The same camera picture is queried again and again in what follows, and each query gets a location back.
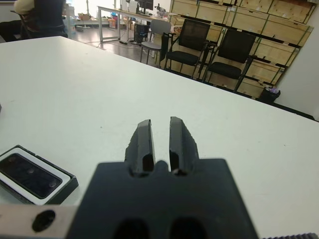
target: chair backrest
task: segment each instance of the chair backrest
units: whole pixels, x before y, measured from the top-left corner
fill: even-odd
[[[254,35],[229,29],[220,45],[218,56],[245,63],[255,39]]]
[[[152,33],[156,33],[162,36],[163,33],[170,33],[171,23],[168,21],[155,19],[151,21],[150,27]]]
[[[65,0],[34,0],[37,27],[42,30],[59,30],[64,28],[62,13]]]
[[[179,45],[201,51],[204,47],[209,28],[209,24],[185,19],[179,35]]]

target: computer monitor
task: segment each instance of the computer monitor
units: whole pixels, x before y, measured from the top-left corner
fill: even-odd
[[[146,9],[154,10],[154,0],[137,0],[140,3],[142,12],[145,14]]]

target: chair seat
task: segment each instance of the chair seat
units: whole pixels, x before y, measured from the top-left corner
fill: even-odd
[[[170,51],[166,54],[168,59],[173,61],[178,61],[180,63],[193,66],[198,61],[198,56],[182,52],[182,51]]]
[[[142,47],[148,48],[148,49],[153,50],[153,51],[160,51],[161,50],[160,45],[154,44],[150,41],[143,41],[141,44],[142,44]]]
[[[221,62],[214,62],[208,70],[236,80],[241,76],[241,70],[239,68]]]

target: desk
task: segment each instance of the desk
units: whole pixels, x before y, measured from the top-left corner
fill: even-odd
[[[108,11],[108,12],[115,12],[118,15],[118,36],[110,36],[110,37],[103,37],[103,32],[102,32],[102,14],[101,11]],[[155,17],[155,16],[143,16],[137,13],[129,12],[129,11],[124,11],[119,8],[108,8],[108,7],[103,7],[103,6],[98,6],[98,18],[99,18],[99,32],[100,32],[100,42],[103,42],[103,40],[110,40],[110,39],[116,39],[116,40],[121,40],[121,33],[120,33],[120,15],[127,16],[127,17],[134,17],[138,18],[141,20],[145,21],[152,21],[152,20],[163,20],[165,19],[160,18],[160,17]],[[127,41],[129,40],[129,24],[126,24],[126,29],[127,29]]]
[[[67,38],[0,52],[0,152],[20,144],[76,175],[64,205],[79,204],[98,163],[124,160],[145,119],[169,163],[177,116],[201,158],[227,160],[260,238],[319,233],[319,123]]]

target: white wall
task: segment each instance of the white wall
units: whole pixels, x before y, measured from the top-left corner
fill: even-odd
[[[13,2],[1,3],[0,1],[0,22],[20,20],[17,14],[10,12],[11,10],[13,10]]]
[[[276,103],[319,120],[319,7],[308,24],[315,29],[279,83]]]

